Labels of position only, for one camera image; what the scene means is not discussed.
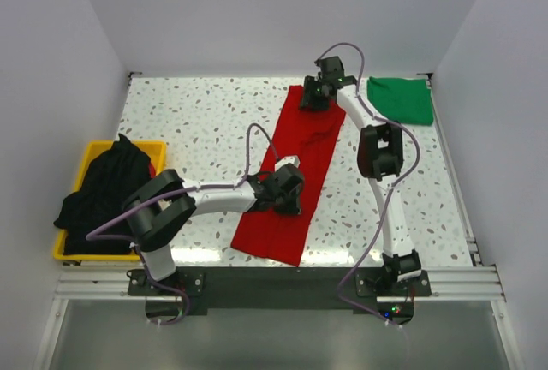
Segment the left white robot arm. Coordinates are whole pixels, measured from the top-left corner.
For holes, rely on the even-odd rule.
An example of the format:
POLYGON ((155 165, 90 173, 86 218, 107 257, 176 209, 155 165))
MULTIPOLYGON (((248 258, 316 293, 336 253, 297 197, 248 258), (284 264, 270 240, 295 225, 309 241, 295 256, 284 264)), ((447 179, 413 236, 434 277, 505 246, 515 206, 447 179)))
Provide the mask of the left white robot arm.
POLYGON ((297 215, 305 177, 292 162, 247 176, 242 184, 183 181, 175 170, 162 171, 122 204, 128 225, 149 273, 147 284, 159 295, 177 285, 170 243, 193 216, 215 212, 266 212, 297 215))

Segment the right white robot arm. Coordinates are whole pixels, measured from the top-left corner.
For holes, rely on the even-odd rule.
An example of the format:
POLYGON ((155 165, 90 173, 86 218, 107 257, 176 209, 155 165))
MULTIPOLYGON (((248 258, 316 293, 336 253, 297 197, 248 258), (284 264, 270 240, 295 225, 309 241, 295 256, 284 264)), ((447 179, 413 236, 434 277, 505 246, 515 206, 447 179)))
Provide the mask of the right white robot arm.
POLYGON ((304 80, 302 110, 329 110, 337 105, 360 131, 357 165, 372 188, 383 234, 381 284, 391 295, 401 295, 422 273, 420 257, 407 226, 398 184, 409 175, 403 169, 402 125, 393 122, 359 94, 359 81, 346 75, 339 57, 324 57, 314 64, 315 76, 304 80))

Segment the red polo shirt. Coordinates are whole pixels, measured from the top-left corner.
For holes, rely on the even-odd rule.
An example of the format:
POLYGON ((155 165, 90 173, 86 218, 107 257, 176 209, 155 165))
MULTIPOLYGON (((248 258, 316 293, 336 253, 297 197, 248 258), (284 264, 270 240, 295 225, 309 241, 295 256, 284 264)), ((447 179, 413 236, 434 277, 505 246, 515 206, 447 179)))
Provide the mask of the red polo shirt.
POLYGON ((277 119, 272 141, 281 157, 296 156, 304 176, 301 214, 269 210, 241 216, 230 246, 252 256, 298 266, 307 233, 329 169, 345 112, 336 104, 328 110, 299 108, 302 86, 291 86, 277 119))

